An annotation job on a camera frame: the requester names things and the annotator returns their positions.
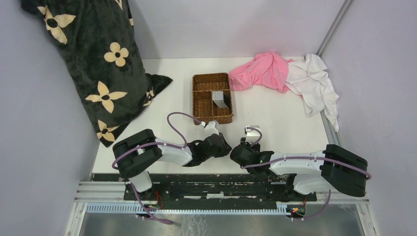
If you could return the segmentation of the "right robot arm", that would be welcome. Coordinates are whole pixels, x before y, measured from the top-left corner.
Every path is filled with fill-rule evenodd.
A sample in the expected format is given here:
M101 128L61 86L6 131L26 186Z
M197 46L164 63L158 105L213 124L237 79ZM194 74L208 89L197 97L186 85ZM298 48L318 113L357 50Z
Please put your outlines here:
M335 144L323 151L285 154L260 151L259 145L238 145L230 159L250 174L259 177L289 176L284 195L291 201L314 192L337 191L352 197L364 197L371 179L368 162Z

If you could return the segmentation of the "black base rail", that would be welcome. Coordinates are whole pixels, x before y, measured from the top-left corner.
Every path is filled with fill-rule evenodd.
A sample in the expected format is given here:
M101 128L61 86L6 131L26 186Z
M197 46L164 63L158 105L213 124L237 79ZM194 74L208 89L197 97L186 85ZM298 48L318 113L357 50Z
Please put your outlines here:
M255 198L258 202L315 202L315 193L302 195L292 189L294 174L275 176L250 174L151 174L151 189L139 196L143 201L167 205L185 197Z

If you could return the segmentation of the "white cloth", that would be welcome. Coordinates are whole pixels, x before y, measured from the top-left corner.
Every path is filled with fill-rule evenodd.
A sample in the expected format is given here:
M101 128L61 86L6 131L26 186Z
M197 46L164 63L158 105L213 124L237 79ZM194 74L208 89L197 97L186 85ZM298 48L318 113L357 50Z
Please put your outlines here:
M338 132L339 95L328 77L328 67L324 61L318 55L307 54L304 61L288 63L288 68L285 85L294 94L302 97L305 115L312 117L324 112L334 131Z

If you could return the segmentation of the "black floral pillow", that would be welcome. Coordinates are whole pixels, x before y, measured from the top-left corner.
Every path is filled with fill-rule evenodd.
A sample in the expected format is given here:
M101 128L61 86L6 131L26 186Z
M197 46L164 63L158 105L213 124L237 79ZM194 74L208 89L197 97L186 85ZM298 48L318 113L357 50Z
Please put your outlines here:
M126 0L23 0L65 61L99 141L109 147L172 79L145 71Z

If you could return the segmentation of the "pink cloth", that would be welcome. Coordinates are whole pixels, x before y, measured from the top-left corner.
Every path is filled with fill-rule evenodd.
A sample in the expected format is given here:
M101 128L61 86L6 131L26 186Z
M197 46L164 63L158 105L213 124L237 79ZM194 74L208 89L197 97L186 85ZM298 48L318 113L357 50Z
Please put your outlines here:
M289 74L289 63L292 59L284 59L276 52L257 54L248 63L238 66L229 72L231 90L243 91L252 86L266 88L286 93Z

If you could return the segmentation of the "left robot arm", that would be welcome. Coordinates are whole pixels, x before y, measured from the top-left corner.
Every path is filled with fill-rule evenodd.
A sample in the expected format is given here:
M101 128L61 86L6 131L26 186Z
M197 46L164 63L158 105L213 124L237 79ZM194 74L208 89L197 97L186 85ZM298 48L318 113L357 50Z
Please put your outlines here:
M145 129L113 146L115 160L112 168L131 183L132 190L141 199L149 200L154 196L155 188L147 168L155 162L194 167L212 157L224 157L231 150L222 133L210 134L203 140L180 146L156 137L151 129Z

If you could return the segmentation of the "brown woven basket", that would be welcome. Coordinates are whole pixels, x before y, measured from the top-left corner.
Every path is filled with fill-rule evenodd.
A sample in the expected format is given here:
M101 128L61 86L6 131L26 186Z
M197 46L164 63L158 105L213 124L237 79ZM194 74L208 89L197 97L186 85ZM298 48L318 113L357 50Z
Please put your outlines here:
M212 100L212 92L225 94L225 108ZM217 121L228 124L233 121L232 95L228 73L196 74L192 78L192 115L200 121Z

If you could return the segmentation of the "grey card stack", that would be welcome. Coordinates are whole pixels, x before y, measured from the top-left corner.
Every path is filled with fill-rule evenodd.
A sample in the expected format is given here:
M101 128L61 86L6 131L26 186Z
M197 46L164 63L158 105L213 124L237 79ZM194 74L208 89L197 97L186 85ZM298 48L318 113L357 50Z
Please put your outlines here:
M211 98L218 108L222 108L222 109L230 108L230 104L231 104L230 99L224 91L221 91L221 90L212 91Z

